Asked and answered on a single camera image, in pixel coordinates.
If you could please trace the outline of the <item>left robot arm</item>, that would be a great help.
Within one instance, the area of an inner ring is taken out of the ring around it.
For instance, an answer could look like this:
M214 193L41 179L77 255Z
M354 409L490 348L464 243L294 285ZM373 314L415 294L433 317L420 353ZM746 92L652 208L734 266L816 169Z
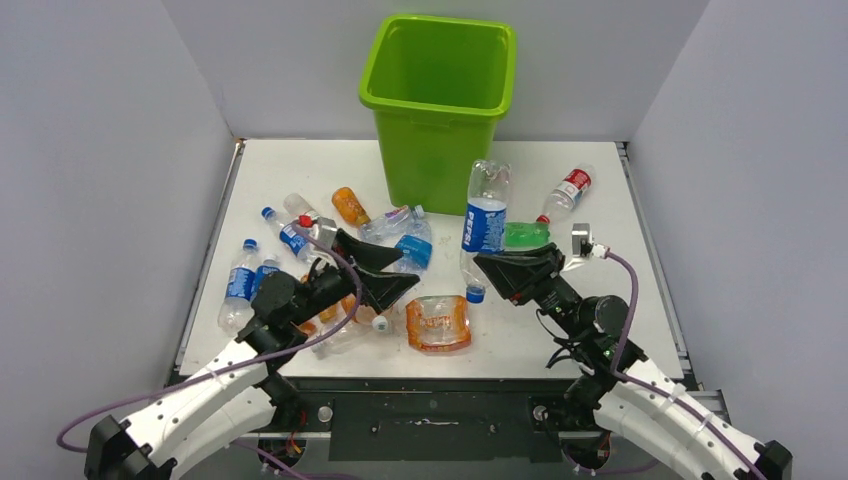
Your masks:
M420 278L388 266L401 250L366 243L344 230L305 280L273 271L260 281L253 316L236 337L194 376L146 396L148 406L117 419L106 415L89 434L88 479L177 478L217 450L256 429L290 428L297 393L281 368L304 349L328 339L309 338L300 325L352 296L357 306L387 310Z

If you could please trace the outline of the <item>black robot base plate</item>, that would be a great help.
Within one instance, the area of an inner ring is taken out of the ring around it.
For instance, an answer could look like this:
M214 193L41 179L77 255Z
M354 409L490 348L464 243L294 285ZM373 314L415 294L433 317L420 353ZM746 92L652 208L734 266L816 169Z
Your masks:
M566 409L569 380L300 377L259 437L275 453L292 443L332 461L557 462L568 449L595 463L609 437Z

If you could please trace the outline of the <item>crushed orange label bottle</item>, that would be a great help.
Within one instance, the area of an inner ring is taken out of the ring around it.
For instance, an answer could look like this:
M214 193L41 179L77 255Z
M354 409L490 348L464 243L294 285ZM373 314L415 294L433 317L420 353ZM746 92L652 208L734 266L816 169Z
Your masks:
M463 296L422 296L405 306L408 345L421 352L451 352L472 343Z

